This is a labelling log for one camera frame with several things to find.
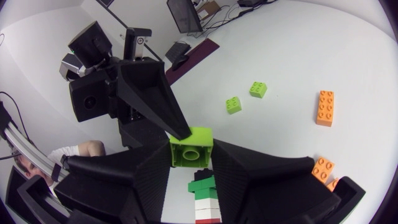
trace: computer monitor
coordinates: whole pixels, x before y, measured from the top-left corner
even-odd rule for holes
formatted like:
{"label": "computer monitor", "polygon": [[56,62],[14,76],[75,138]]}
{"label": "computer monitor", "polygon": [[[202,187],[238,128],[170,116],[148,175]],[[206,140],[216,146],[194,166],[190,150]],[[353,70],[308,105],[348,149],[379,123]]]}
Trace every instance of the computer monitor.
{"label": "computer monitor", "polygon": [[6,205],[15,213],[23,218],[27,223],[40,223],[25,204],[17,189],[26,182],[26,177],[21,174],[14,166],[11,169],[6,193]]}
{"label": "computer monitor", "polygon": [[173,15],[180,33],[202,32],[198,13],[191,0],[168,0],[167,6]]}

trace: red lego brick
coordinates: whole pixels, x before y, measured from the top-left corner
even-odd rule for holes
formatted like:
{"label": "red lego brick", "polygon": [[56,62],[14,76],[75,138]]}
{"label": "red lego brick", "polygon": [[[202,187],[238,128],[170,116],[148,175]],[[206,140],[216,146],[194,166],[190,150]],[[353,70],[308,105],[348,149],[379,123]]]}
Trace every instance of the red lego brick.
{"label": "red lego brick", "polygon": [[211,218],[206,220],[196,220],[195,224],[207,224],[207,223],[221,223],[221,219],[219,218]]}

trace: lime green duplo brick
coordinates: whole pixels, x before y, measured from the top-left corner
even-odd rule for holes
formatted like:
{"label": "lime green duplo brick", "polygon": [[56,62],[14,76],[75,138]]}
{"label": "lime green duplo brick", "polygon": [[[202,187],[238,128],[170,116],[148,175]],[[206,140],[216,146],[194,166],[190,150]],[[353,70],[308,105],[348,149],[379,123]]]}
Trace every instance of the lime green duplo brick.
{"label": "lime green duplo brick", "polygon": [[201,189],[195,191],[195,200],[200,200],[205,198],[218,199],[216,189]]}
{"label": "lime green duplo brick", "polygon": [[170,137],[172,165],[175,167],[208,167],[213,150],[211,128],[190,128],[192,135],[183,140]]}
{"label": "lime green duplo brick", "polygon": [[201,180],[198,181],[191,181],[188,183],[188,192],[194,192],[196,190],[201,190]]}
{"label": "lime green duplo brick", "polygon": [[201,187],[203,189],[216,188],[216,180],[214,179],[214,175],[212,175],[211,177],[209,177],[207,179],[201,180]]}
{"label": "lime green duplo brick", "polygon": [[266,94],[267,85],[262,82],[254,82],[250,88],[250,95],[262,98]]}
{"label": "lime green duplo brick", "polygon": [[226,110],[229,114],[236,113],[242,110],[241,101],[237,96],[232,97],[231,99],[227,100],[226,102]]}

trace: white table surface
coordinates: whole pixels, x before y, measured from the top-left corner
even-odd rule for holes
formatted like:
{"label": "white table surface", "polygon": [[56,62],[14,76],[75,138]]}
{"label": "white table surface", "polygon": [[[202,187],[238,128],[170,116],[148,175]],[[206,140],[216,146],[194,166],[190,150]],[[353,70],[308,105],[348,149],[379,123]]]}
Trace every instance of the white table surface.
{"label": "white table surface", "polygon": [[[335,163],[329,180],[348,176],[366,191],[345,223],[368,223],[398,164],[397,43],[345,12],[283,0],[209,38],[220,48],[172,85],[188,124],[273,156],[326,157]],[[250,96],[254,81],[266,83],[263,99]],[[335,92],[330,128],[315,124],[320,90]],[[233,96],[243,110],[229,115]],[[170,171],[163,222],[194,222],[194,171]]]}

